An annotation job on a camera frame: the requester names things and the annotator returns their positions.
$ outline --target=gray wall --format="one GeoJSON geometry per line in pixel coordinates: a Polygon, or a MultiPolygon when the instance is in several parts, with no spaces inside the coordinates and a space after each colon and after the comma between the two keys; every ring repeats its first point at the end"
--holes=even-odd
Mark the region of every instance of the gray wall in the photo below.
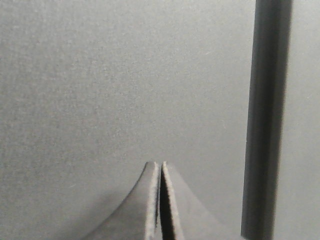
{"type": "Polygon", "coordinates": [[[146,161],[240,233],[254,10],[0,1],[0,239],[83,236],[146,161]]]}
{"type": "Polygon", "coordinates": [[[275,211],[275,240],[320,236],[320,4],[294,0],[275,211]]]}

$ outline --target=curved fin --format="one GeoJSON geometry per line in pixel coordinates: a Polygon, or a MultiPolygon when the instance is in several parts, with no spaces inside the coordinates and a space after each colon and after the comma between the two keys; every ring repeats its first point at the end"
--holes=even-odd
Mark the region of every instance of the curved fin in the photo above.
{"type": "Polygon", "coordinates": [[[170,163],[161,168],[160,218],[166,240],[243,240],[202,205],[170,163]]]}
{"type": "Polygon", "coordinates": [[[82,240],[152,240],[157,223],[159,166],[147,162],[121,205],[82,240]]]}

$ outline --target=gray backdrop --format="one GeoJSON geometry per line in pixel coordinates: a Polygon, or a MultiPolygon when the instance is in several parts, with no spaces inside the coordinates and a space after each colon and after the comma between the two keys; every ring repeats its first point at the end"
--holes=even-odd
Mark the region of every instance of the gray backdrop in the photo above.
{"type": "Polygon", "coordinates": [[[0,239],[80,238],[146,161],[240,234],[254,10],[0,1],[0,239]]]}

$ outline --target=curved gray object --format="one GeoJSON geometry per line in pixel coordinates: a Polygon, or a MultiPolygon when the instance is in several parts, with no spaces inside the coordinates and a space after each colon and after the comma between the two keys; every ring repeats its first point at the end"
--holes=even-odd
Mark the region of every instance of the curved gray object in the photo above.
{"type": "Polygon", "coordinates": [[[159,166],[147,162],[121,205],[82,240],[152,240],[157,223],[159,166]]]}
{"type": "Polygon", "coordinates": [[[211,215],[166,162],[161,168],[160,218],[165,240],[244,240],[211,215]]]}

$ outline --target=dark vertical bar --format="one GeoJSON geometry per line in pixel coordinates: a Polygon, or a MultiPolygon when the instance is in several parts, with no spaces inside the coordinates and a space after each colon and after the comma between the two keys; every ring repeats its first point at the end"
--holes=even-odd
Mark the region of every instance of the dark vertical bar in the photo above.
{"type": "Polygon", "coordinates": [[[273,237],[292,0],[257,0],[241,234],[273,237]]]}

